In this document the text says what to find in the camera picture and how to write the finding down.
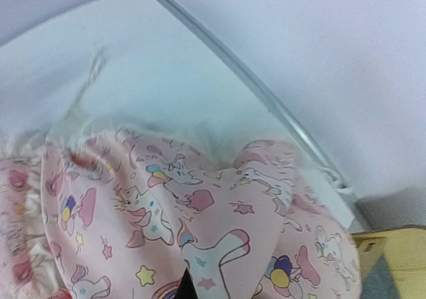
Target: cartoon unicorn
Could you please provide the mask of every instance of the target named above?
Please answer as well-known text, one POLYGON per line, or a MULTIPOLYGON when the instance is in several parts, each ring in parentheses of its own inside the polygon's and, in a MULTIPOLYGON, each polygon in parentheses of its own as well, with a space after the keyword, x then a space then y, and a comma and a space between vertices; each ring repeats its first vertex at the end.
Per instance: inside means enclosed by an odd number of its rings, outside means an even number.
POLYGON ((287 209, 292 203, 292 188, 285 179, 281 180, 268 176, 252 167, 239 170, 237 174, 241 174, 242 177, 231 189, 234 189, 239 184, 250 184, 252 182, 262 184, 266 187, 263 193, 273 197, 272 200, 276 205, 276 212, 281 216, 286 215, 287 209))
POLYGON ((250 252, 250 238, 244 230, 234 229, 226 233, 214 246, 199 248, 197 239, 179 219, 181 229, 178 243, 188 263, 199 298, 230 298, 222 273, 223 265, 250 252))
POLYGON ((178 184, 201 184, 203 181, 192 174, 195 169, 188 169, 185 165, 185 156, 177 154, 172 162, 162 160, 163 167, 158 164, 147 166, 146 170, 152 174, 153 177, 163 178, 167 181, 173 180, 178 184))
POLYGON ((173 233, 169 223, 163 219, 163 210, 153 200, 149 189, 141 193, 136 186, 120 189, 115 200, 118 202, 115 208, 119 211, 127 211, 134 218, 130 224, 137 228, 127 243, 128 248, 136 248, 145 245, 146 240, 161 239, 165 244, 174 242, 173 233))
POLYGON ((350 290, 349 281, 355 282, 354 274, 346 268, 341 253, 341 235, 330 234, 327 236, 323 226, 317 226, 316 242, 318 258, 323 258, 326 262, 333 262, 335 271, 341 275, 345 282, 346 289, 350 290))
POLYGON ((102 276, 96 282, 84 277, 89 273, 87 267, 77 265, 77 269, 71 277, 73 285, 70 287, 75 299, 105 298, 110 294, 111 281, 107 276, 102 276))

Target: pink cloud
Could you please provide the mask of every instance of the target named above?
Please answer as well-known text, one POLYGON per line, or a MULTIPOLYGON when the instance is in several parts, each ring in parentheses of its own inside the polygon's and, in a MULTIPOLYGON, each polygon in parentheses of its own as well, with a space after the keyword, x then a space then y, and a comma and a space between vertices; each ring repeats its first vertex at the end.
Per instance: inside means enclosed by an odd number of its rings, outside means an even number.
POLYGON ((86 191, 86 194, 81 199, 81 209, 79 211, 79 217, 83 221, 85 228, 89 227, 93 221, 93 212, 95 211, 96 204, 96 189, 90 188, 86 191))
POLYGON ((188 201, 189 203, 186 206, 197 211, 203 211, 214 204, 210 191, 206 189, 195 190, 194 193, 188 197, 188 201))
POLYGON ((302 277, 309 280, 314 286, 318 286, 321 282, 321 278, 309 262, 308 250, 305 246, 300 247, 299 256, 296 259, 296 262, 302 271, 302 277))

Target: white bed sheet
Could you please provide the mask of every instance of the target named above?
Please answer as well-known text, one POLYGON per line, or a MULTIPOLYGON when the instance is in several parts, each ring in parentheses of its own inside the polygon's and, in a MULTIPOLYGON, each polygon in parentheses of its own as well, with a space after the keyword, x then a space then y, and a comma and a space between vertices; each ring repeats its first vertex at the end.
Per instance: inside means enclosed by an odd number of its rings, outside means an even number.
MULTIPOLYGON (((49 126, 69 107, 94 54, 107 62, 82 106, 92 117, 143 119, 174 132, 204 129, 214 151, 225 139, 289 132, 248 87, 155 0, 97 0, 55 17, 0 48, 0 130, 49 126)), ((320 198, 345 227, 353 221, 331 188, 320 198)))

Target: pink blanket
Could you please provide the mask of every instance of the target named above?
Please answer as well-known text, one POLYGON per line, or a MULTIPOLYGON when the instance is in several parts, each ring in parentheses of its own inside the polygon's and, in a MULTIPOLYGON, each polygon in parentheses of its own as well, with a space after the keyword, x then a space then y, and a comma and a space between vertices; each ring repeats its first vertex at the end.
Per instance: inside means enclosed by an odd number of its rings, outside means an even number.
POLYGON ((252 142, 217 169, 189 145, 103 131, 77 151, 47 143, 28 163, 0 162, 2 288, 34 296, 22 215, 38 167, 64 285, 52 298, 173 298, 186 268, 199 299, 359 298, 354 243, 286 143, 252 142))

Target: blue balloon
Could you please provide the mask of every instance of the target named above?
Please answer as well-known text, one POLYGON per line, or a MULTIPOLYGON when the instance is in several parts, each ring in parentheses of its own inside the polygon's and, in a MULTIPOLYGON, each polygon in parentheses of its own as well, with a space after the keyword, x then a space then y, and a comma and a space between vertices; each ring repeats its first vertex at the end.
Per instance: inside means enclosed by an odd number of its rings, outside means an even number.
POLYGON ((157 164, 152 164, 152 165, 146 167, 146 171, 148 171, 152 174, 153 172, 156 172, 156 171, 162 172, 162 169, 157 164))
POLYGON ((61 205, 61 212, 64 211, 65 207, 67 206, 67 199, 64 199, 64 201, 62 201, 62 205, 61 205))
POLYGON ((272 270, 274 269, 274 264, 275 264, 276 261, 277 261, 277 258, 275 258, 275 257, 271 258, 271 261, 269 262, 268 267, 266 268, 266 271, 264 273, 264 276, 266 278, 268 278, 268 279, 271 278, 271 273, 272 273, 272 270))
POLYGON ((292 273, 292 262, 288 256, 280 256, 274 264, 275 269, 283 270, 288 276, 292 273))

